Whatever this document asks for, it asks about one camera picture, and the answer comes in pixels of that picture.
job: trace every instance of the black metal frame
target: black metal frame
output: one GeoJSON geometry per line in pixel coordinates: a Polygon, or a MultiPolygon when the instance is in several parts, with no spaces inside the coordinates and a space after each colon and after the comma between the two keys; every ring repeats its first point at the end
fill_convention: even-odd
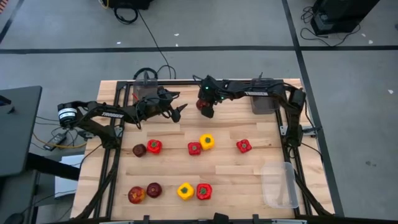
{"type": "MultiPolygon", "coordinates": [[[[121,94],[122,89],[125,89],[123,106],[127,106],[128,100],[129,100],[130,89],[133,86],[133,84],[134,84],[134,81],[117,82],[116,92],[115,92],[115,96],[114,96],[114,103],[113,103],[114,106],[116,106],[119,103],[120,94],[121,94]]],[[[196,82],[194,80],[159,80],[158,81],[158,85],[163,85],[163,86],[167,86],[167,85],[197,85],[197,84],[198,84],[198,82],[196,82]]],[[[282,115],[280,113],[280,110],[276,110],[275,115],[277,118],[277,125],[278,125],[279,134],[280,134],[280,140],[282,142],[282,133],[280,132],[279,127],[283,126],[283,121],[282,121],[282,115]]],[[[113,118],[111,120],[111,126],[114,126],[114,125],[115,125],[115,119],[113,118]]],[[[124,125],[124,122],[121,121],[120,126],[123,127],[123,125],[124,125]]],[[[282,144],[282,153],[283,153],[284,161],[291,162],[288,149],[286,148],[286,146],[284,144],[282,144]]],[[[299,150],[297,148],[294,149],[294,154],[295,154],[295,163],[296,163],[296,169],[297,169],[296,178],[299,178],[305,186],[305,178],[304,178],[302,163],[300,160],[299,150]]],[[[107,170],[108,170],[109,155],[110,155],[110,150],[106,150],[105,155],[104,155],[103,165],[101,168],[101,176],[100,176],[100,180],[99,180],[99,186],[101,184],[103,184],[104,178],[105,178],[107,170]]],[[[119,159],[120,159],[120,150],[117,150],[115,152],[114,161],[113,161],[114,163],[117,164],[117,166],[119,164],[119,159]]],[[[106,206],[106,216],[100,217],[101,200],[99,200],[99,202],[97,203],[97,205],[95,207],[93,218],[108,218],[109,220],[111,219],[116,178],[117,178],[117,174],[114,176],[113,180],[111,181],[111,186],[109,188],[108,202],[107,202],[107,206],[106,206]]],[[[304,193],[303,193],[303,202],[304,202],[304,207],[305,207],[305,214],[310,215],[310,217],[311,217],[311,215],[312,215],[311,205],[310,205],[308,198],[304,195],[304,193]]],[[[300,209],[298,207],[294,208],[294,215],[295,215],[295,218],[302,217],[302,215],[300,213],[300,209]]],[[[148,219],[147,222],[145,222],[145,220],[143,220],[142,223],[149,223],[149,217],[147,217],[147,219],[148,219]]],[[[253,220],[254,219],[243,219],[243,220],[230,220],[230,221],[232,221],[233,223],[253,223],[253,220]]],[[[260,220],[258,218],[256,220],[258,220],[259,223],[269,223],[272,221],[271,219],[260,220]]],[[[151,223],[187,223],[187,222],[188,223],[189,222],[198,223],[198,220],[158,220],[158,221],[151,220],[150,222],[151,223]]],[[[141,221],[135,220],[134,223],[141,223],[141,221]]]]}
{"type": "MultiPolygon", "coordinates": [[[[113,105],[116,106],[119,103],[120,100],[120,94],[121,94],[121,90],[125,89],[124,91],[124,99],[123,99],[123,106],[127,106],[128,101],[129,101],[129,93],[130,93],[130,89],[133,86],[134,81],[131,82],[127,82],[127,81],[119,81],[116,84],[116,92],[115,92],[115,96],[114,96],[114,102],[113,105]]],[[[194,80],[160,80],[158,81],[159,85],[197,85],[198,82],[194,81],[194,80]]],[[[278,130],[279,130],[279,135],[280,135],[280,140],[282,142],[282,133],[280,132],[280,128],[281,126],[283,126],[283,121],[282,121],[282,115],[280,113],[280,110],[276,110],[275,111],[275,115],[277,118],[277,125],[278,125],[278,130]]],[[[114,127],[115,125],[115,119],[112,118],[110,125],[114,127]]],[[[120,127],[124,127],[124,121],[120,122],[120,127]]],[[[123,132],[120,135],[120,142],[122,142],[122,138],[123,138],[123,132]]],[[[321,140],[323,142],[325,142],[325,137],[324,135],[318,135],[318,140],[320,140],[320,138],[322,138],[321,140]]],[[[119,165],[119,159],[120,159],[120,153],[121,153],[121,147],[119,147],[118,149],[116,149],[115,155],[114,155],[114,161],[113,161],[113,165],[116,166],[116,173],[115,175],[113,175],[111,182],[110,182],[110,187],[109,187],[109,195],[108,195],[108,201],[106,204],[106,215],[104,217],[100,217],[100,210],[101,210],[101,198],[103,197],[103,195],[101,196],[101,198],[97,201],[96,203],[96,207],[94,209],[94,215],[93,218],[88,218],[88,219],[71,219],[69,221],[66,222],[60,222],[60,223],[67,223],[67,224],[71,224],[71,223],[100,223],[100,222],[109,222],[111,221],[111,215],[112,215],[112,208],[113,208],[113,199],[114,199],[114,192],[115,192],[115,186],[116,186],[116,179],[117,179],[117,169],[118,169],[118,165],[119,165]]],[[[287,149],[287,147],[282,144],[282,154],[284,157],[284,161],[285,162],[291,162],[290,161],[290,155],[289,155],[289,151],[287,149]]],[[[99,187],[103,185],[104,182],[106,182],[105,177],[106,177],[106,173],[108,171],[108,164],[109,164],[109,155],[110,155],[110,150],[105,150],[105,154],[104,154],[104,159],[103,159],[103,165],[101,168],[101,176],[100,176],[100,180],[99,180],[99,187]]],[[[293,220],[299,222],[299,223],[305,223],[302,222],[307,221],[307,223],[314,223],[314,224],[324,224],[324,223],[342,223],[342,224],[350,224],[350,223],[371,223],[371,224],[377,224],[377,223],[396,223],[396,221],[393,220],[376,220],[376,219],[366,219],[366,218],[346,218],[344,216],[336,216],[336,215],[325,215],[325,213],[327,212],[323,212],[323,215],[312,215],[312,209],[311,209],[311,205],[310,202],[314,202],[316,201],[316,199],[313,197],[313,195],[311,194],[311,192],[309,191],[309,189],[306,188],[305,186],[305,180],[304,180],[304,173],[303,173],[303,169],[302,169],[302,164],[301,164],[301,159],[300,159],[300,154],[299,154],[299,150],[297,148],[294,149],[294,155],[295,155],[295,163],[296,163],[296,169],[297,171],[295,171],[295,178],[296,178],[296,183],[297,185],[300,187],[300,189],[302,190],[302,195],[303,195],[303,202],[304,202],[304,207],[305,207],[305,213],[306,215],[302,215],[300,213],[300,209],[299,207],[294,208],[294,215],[295,218],[291,219],[290,222],[292,222],[293,220]]],[[[329,170],[327,169],[327,167],[325,167],[325,174],[328,175],[329,170]]],[[[162,223],[162,224],[168,224],[168,223],[180,223],[180,224],[247,224],[247,223],[254,223],[254,224],[260,224],[260,223],[281,223],[282,220],[286,220],[286,219],[277,219],[277,218],[273,218],[273,219],[260,219],[259,215],[257,214],[253,214],[252,219],[235,219],[235,220],[229,220],[228,216],[226,215],[222,215],[222,214],[215,214],[215,217],[213,220],[149,220],[149,216],[148,215],[144,215],[142,220],[134,220],[134,223],[139,223],[139,224],[150,224],[150,223],[162,223]],[[226,217],[226,220],[217,220],[216,216],[222,216],[222,217],[226,217]]]]}
{"type": "Polygon", "coordinates": [[[37,170],[41,173],[51,174],[70,180],[78,180],[80,173],[79,168],[53,161],[30,152],[27,155],[26,169],[37,170]]]}

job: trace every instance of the wooden tabletop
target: wooden tabletop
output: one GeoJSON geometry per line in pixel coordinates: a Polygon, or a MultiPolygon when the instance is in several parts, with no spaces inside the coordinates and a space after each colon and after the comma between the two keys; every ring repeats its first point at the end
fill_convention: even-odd
{"type": "MultiPolygon", "coordinates": [[[[301,86],[300,79],[285,79],[286,83],[301,86]]],[[[102,81],[98,102],[113,104],[117,81],[102,81]]],[[[262,199],[260,169],[268,162],[283,162],[282,148],[275,114],[255,115],[251,111],[250,98],[226,100],[216,105],[214,118],[209,119],[196,109],[198,87],[196,85],[165,86],[170,91],[180,91],[173,107],[188,103],[182,111],[180,122],[156,116],[142,122],[142,130],[135,124],[127,124],[123,134],[122,152],[114,195],[112,220],[142,220],[150,215],[151,220],[181,220],[213,218],[215,212],[229,218],[247,219],[252,214],[260,218],[293,218],[292,209],[271,208],[262,199]],[[198,141],[202,134],[211,133],[215,147],[203,151],[200,156],[190,156],[187,144],[198,141]],[[136,144],[145,144],[150,139],[163,143],[159,155],[147,153],[138,158],[132,153],[136,144]],[[241,154],[236,142],[248,139],[253,150],[241,154]],[[158,182],[163,193],[159,198],[146,197],[137,205],[131,204],[127,193],[133,186],[146,189],[151,182],[158,182]],[[183,201],[177,196],[177,188],[183,182],[196,187],[209,183],[213,187],[211,200],[201,201],[196,197],[183,201]]],[[[95,118],[107,125],[108,118],[95,118]]],[[[302,113],[302,125],[309,125],[302,113]]],[[[305,136],[303,142],[317,148],[315,138],[305,136]]],[[[88,141],[85,154],[100,144],[99,138],[88,141]]],[[[333,213],[330,193],[320,156],[314,150],[301,146],[300,155],[308,188],[318,201],[333,213]]],[[[71,217],[78,215],[91,200],[98,188],[104,149],[98,149],[86,158],[72,208],[71,217]]],[[[301,192],[297,187],[300,211],[305,213],[301,192]]],[[[105,214],[108,191],[103,197],[101,215],[105,214]]]]}

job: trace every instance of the black cable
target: black cable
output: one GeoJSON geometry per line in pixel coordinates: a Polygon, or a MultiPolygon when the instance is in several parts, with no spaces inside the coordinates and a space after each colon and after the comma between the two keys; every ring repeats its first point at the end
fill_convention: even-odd
{"type": "Polygon", "coordinates": [[[321,38],[306,38],[306,37],[303,37],[303,31],[304,31],[304,30],[309,31],[309,32],[310,32],[312,35],[314,35],[315,37],[320,37],[320,36],[316,35],[315,33],[313,33],[312,31],[310,31],[310,29],[308,29],[308,28],[303,28],[303,29],[301,29],[301,31],[300,31],[300,36],[301,36],[301,38],[303,38],[304,40],[320,40],[320,41],[322,41],[324,44],[326,44],[328,47],[337,47],[337,46],[339,46],[340,44],[344,43],[344,41],[347,39],[348,36],[350,36],[350,35],[352,35],[352,34],[355,34],[355,33],[357,33],[358,31],[360,31],[360,30],[361,30],[361,25],[358,24],[358,27],[359,27],[359,29],[358,29],[357,31],[350,32],[349,34],[347,34],[347,35],[343,38],[342,41],[340,41],[339,43],[337,43],[337,44],[335,44],[335,45],[330,45],[330,44],[328,44],[326,41],[322,40],[321,38]]]}
{"type": "Polygon", "coordinates": [[[114,12],[114,16],[116,16],[116,19],[117,19],[119,22],[121,22],[121,23],[123,23],[123,24],[125,24],[125,25],[132,24],[132,23],[135,22],[135,21],[137,20],[137,18],[138,18],[138,13],[137,13],[138,10],[137,10],[132,4],[126,3],[126,2],[119,2],[119,3],[113,8],[113,12],[114,12]],[[131,19],[131,20],[127,20],[127,19],[125,19],[123,16],[119,16],[119,14],[118,14],[118,9],[120,9],[120,8],[125,8],[125,9],[131,9],[131,10],[133,10],[134,13],[135,13],[134,18],[131,19]]]}
{"type": "Polygon", "coordinates": [[[59,126],[59,124],[50,124],[50,123],[40,123],[40,122],[36,122],[36,124],[41,124],[41,125],[55,125],[55,126],[59,126]]]}
{"type": "Polygon", "coordinates": [[[53,137],[55,137],[55,135],[54,135],[54,131],[56,131],[56,130],[58,130],[58,129],[61,129],[62,127],[57,127],[57,128],[55,128],[55,129],[53,129],[52,131],[51,131],[51,135],[53,136],[53,137]]]}
{"type": "Polygon", "coordinates": [[[76,136],[75,136],[75,138],[73,139],[73,145],[75,145],[75,141],[76,141],[77,137],[79,136],[79,132],[78,132],[76,129],[73,129],[73,130],[76,131],[76,136]]]}
{"type": "Polygon", "coordinates": [[[70,133],[70,131],[69,131],[69,130],[67,131],[67,133],[69,134],[70,138],[72,139],[72,142],[71,142],[71,143],[69,143],[69,145],[68,145],[68,146],[70,146],[70,144],[72,144],[72,146],[75,146],[75,140],[73,140],[73,136],[72,136],[72,134],[70,133]]]}
{"type": "Polygon", "coordinates": [[[309,23],[313,17],[313,7],[307,6],[303,8],[303,14],[301,15],[300,19],[304,21],[305,24],[309,23]]]}
{"type": "Polygon", "coordinates": [[[39,149],[45,150],[44,148],[42,148],[42,147],[40,147],[40,146],[36,145],[36,144],[35,144],[35,143],[33,143],[33,142],[31,142],[31,144],[32,144],[32,145],[34,145],[34,146],[36,146],[36,147],[38,147],[39,149]]]}
{"type": "Polygon", "coordinates": [[[93,149],[89,154],[87,154],[87,155],[81,160],[81,162],[79,162],[79,163],[77,163],[77,164],[73,164],[73,165],[71,165],[71,166],[77,166],[77,165],[80,164],[79,169],[81,170],[81,165],[83,165],[84,160],[85,160],[89,155],[91,155],[91,153],[93,153],[93,152],[95,152],[97,149],[99,149],[100,146],[102,146],[102,144],[100,144],[100,145],[97,146],[95,149],[93,149]]]}
{"type": "Polygon", "coordinates": [[[162,65],[162,66],[158,69],[158,71],[157,71],[156,73],[159,74],[159,72],[161,71],[161,69],[164,68],[164,67],[169,67],[169,68],[171,68],[171,69],[173,70],[173,72],[174,72],[174,79],[177,79],[177,73],[175,72],[175,69],[173,68],[173,66],[170,66],[170,65],[162,65]]]}
{"type": "Polygon", "coordinates": [[[72,205],[68,208],[68,210],[61,216],[61,218],[57,219],[55,221],[55,223],[61,221],[61,219],[72,209],[72,207],[73,207],[73,202],[72,202],[72,205]]]}
{"type": "Polygon", "coordinates": [[[132,77],[133,80],[136,80],[138,78],[138,76],[142,73],[142,72],[151,72],[152,74],[154,74],[154,78],[158,79],[157,76],[157,72],[155,70],[153,70],[152,68],[140,68],[132,77]]]}
{"type": "Polygon", "coordinates": [[[314,147],[309,146],[309,145],[307,145],[307,144],[305,144],[305,143],[302,143],[302,142],[301,142],[301,144],[302,144],[303,146],[307,146],[307,147],[309,147],[310,149],[316,151],[316,152],[319,154],[319,156],[321,157],[321,160],[323,161],[322,153],[321,153],[319,150],[317,150],[317,149],[315,149],[314,147]]]}
{"type": "Polygon", "coordinates": [[[295,151],[294,148],[291,147],[291,146],[287,149],[287,154],[289,155],[289,157],[290,157],[291,159],[296,158],[296,151],[295,151]]]}
{"type": "MultiPolygon", "coordinates": [[[[301,15],[300,19],[303,20],[303,22],[304,22],[305,24],[309,23],[313,17],[314,17],[314,13],[313,13],[313,7],[312,7],[312,6],[307,6],[307,7],[303,8],[303,14],[301,15]]],[[[327,38],[327,37],[320,37],[319,35],[316,35],[314,32],[312,32],[310,29],[305,28],[305,27],[304,27],[303,29],[301,29],[301,31],[300,31],[300,36],[301,36],[301,38],[303,38],[304,40],[320,40],[320,41],[322,41],[324,44],[326,44],[328,47],[337,47],[337,46],[339,46],[340,44],[342,44],[342,43],[347,39],[348,36],[350,36],[350,35],[352,35],[352,34],[355,34],[355,33],[357,33],[359,30],[361,30],[361,25],[358,24],[358,26],[359,26],[359,29],[358,29],[357,31],[350,32],[349,34],[345,35],[343,39],[340,39],[340,37],[339,37],[339,39],[341,40],[341,42],[339,42],[339,43],[337,43],[337,44],[335,44],[335,45],[330,45],[330,44],[328,44],[326,41],[324,41],[324,40],[321,39],[321,38],[327,38]],[[312,35],[314,35],[315,37],[320,37],[320,38],[306,38],[306,37],[303,36],[303,31],[304,31],[304,30],[309,31],[309,32],[310,32],[312,35]]]]}
{"type": "Polygon", "coordinates": [[[149,29],[147,23],[145,22],[144,18],[142,17],[141,12],[140,12],[139,10],[137,10],[137,12],[138,12],[138,14],[139,14],[139,17],[141,17],[142,21],[144,22],[145,26],[147,27],[147,30],[148,30],[150,36],[151,36],[152,39],[154,40],[155,45],[156,45],[156,47],[157,47],[157,50],[160,52],[160,54],[163,56],[164,60],[166,61],[167,67],[169,68],[170,77],[171,77],[171,76],[172,76],[172,71],[170,70],[169,62],[167,61],[166,57],[164,56],[164,54],[163,54],[162,51],[160,50],[159,46],[157,45],[157,42],[156,42],[156,40],[155,40],[155,37],[154,37],[154,35],[152,34],[152,32],[150,31],[150,29],[149,29]]]}
{"type": "Polygon", "coordinates": [[[314,125],[313,125],[313,123],[312,123],[312,121],[311,121],[311,119],[310,119],[310,117],[309,117],[309,115],[308,115],[308,109],[307,109],[308,103],[307,103],[307,99],[305,99],[304,103],[305,103],[305,108],[304,108],[304,109],[305,109],[305,116],[307,117],[308,121],[309,121],[310,124],[311,124],[312,129],[314,129],[315,134],[316,134],[316,133],[317,133],[317,130],[316,130],[316,128],[314,127],[314,125]]]}
{"type": "Polygon", "coordinates": [[[59,120],[54,120],[54,119],[43,118],[43,117],[41,117],[41,116],[36,116],[36,118],[44,119],[44,120],[46,120],[46,121],[60,122],[59,120]]]}
{"type": "Polygon", "coordinates": [[[197,75],[192,75],[192,78],[193,78],[193,81],[195,82],[195,83],[197,83],[197,85],[199,86],[199,88],[201,88],[201,86],[200,86],[200,82],[198,82],[197,80],[200,80],[200,81],[202,81],[203,79],[202,78],[200,78],[199,76],[197,76],[197,75]]]}

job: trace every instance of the pepper stem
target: pepper stem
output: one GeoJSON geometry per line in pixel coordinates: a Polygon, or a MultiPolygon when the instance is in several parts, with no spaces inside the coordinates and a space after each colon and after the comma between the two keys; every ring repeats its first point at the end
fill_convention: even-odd
{"type": "Polygon", "coordinates": [[[183,194],[186,194],[186,193],[188,192],[188,189],[187,189],[186,187],[183,187],[183,188],[181,189],[181,192],[182,192],[183,194]]]}
{"type": "Polygon", "coordinates": [[[200,189],[200,194],[206,194],[206,192],[207,192],[206,188],[202,187],[200,189]]]}

